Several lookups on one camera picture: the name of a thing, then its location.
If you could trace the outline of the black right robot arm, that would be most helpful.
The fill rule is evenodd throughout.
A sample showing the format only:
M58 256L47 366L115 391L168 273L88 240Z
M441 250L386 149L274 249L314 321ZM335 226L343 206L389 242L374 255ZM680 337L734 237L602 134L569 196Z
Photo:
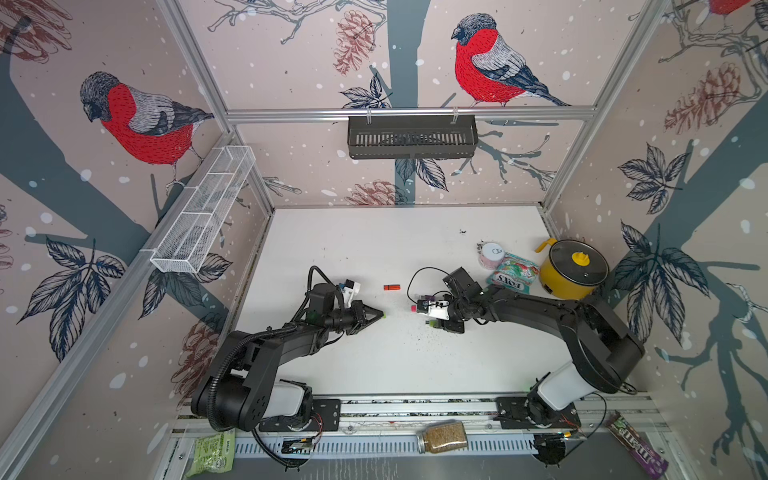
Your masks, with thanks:
M549 428L568 424L566 413L573 403L592 393L613 394L625 388L626 380L645 355L639 338L599 296L581 300L549 299L524 294L499 285L485 288L465 269L447 273L447 289L413 302L412 311L429 318L437 329L465 332L473 320L479 325L512 323L538 330L562 340L570 359L557 370L538 379L529 392L497 401L501 422L520 428Z

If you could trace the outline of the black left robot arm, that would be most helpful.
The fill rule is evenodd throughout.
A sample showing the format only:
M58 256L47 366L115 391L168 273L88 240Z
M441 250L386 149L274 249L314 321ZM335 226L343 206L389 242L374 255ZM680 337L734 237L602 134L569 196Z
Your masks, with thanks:
M282 327L258 333L230 332L221 343L191 400L191 412L208 420L217 432L249 432L259 447L284 467L299 470L308 461L280 456L259 434L278 385L299 389L298 404L285 418L305 424L323 420L313 415L312 389L303 382L277 379L281 365L318 353L333 341L329 334L352 336L383 319L385 313L360 300L347 303L342 287L317 266L309 268L304 299Z

